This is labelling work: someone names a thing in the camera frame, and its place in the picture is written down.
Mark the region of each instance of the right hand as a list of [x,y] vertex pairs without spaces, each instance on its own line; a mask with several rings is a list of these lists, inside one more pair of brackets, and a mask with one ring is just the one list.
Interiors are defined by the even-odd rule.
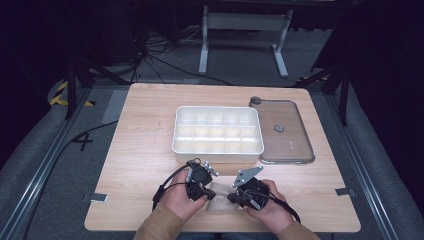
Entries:
[[[275,197],[286,201],[284,195],[278,192],[274,181],[264,179],[262,182]],[[274,234],[280,233],[294,222],[292,215],[272,200],[268,200],[265,207],[261,210],[256,210],[248,206],[244,206],[243,209],[249,216],[261,221]]]

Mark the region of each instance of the dark background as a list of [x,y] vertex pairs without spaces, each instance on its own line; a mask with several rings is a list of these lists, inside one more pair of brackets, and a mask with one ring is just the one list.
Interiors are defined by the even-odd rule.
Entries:
[[[299,10],[291,27],[334,28],[315,66],[349,64],[360,104],[423,212],[423,3],[374,0],[366,6],[344,14],[322,10],[328,19]],[[201,11],[139,1],[1,1],[0,167],[49,111],[47,93],[71,58],[86,56],[101,66],[129,63],[142,52],[149,28],[176,39],[179,30],[199,24]]]

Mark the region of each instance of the left hand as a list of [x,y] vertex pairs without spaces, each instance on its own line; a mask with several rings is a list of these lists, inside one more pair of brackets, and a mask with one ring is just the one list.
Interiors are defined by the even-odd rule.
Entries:
[[[185,183],[187,174],[187,169],[179,172],[172,179],[169,186],[175,183]],[[206,198],[201,197],[196,201],[192,201],[187,196],[186,185],[177,184],[167,189],[159,202],[171,209],[171,211],[173,211],[184,222],[187,222],[199,209],[205,205]]]

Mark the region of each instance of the table leg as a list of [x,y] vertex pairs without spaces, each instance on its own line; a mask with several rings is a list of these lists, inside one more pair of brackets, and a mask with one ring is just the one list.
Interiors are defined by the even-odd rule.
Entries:
[[280,76],[283,78],[288,77],[288,72],[287,72],[286,65],[284,64],[281,49],[283,48],[284,39],[286,38],[287,31],[289,29],[292,14],[293,14],[293,10],[287,11],[286,18],[284,19],[283,26],[281,27],[280,40],[278,44],[272,45],[275,60],[277,61],[278,70],[280,71]]
[[208,65],[208,6],[203,7],[203,43],[202,51],[200,53],[199,73],[206,74],[206,67]]

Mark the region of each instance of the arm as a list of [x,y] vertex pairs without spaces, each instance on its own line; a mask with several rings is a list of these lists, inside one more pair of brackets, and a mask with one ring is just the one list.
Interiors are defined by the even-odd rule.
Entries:
[[[271,180],[262,180],[262,182],[277,198],[286,201],[284,195],[278,192],[275,182]],[[243,209],[249,216],[261,221],[280,240],[319,239],[309,229],[295,222],[292,215],[274,201],[268,201],[265,207],[259,211],[248,206]]]
[[137,230],[134,240],[175,239],[184,224],[205,205],[206,198],[190,200],[186,185],[179,184],[185,183],[187,173],[187,170],[183,170],[172,179],[169,185],[171,187],[165,191],[158,206]]

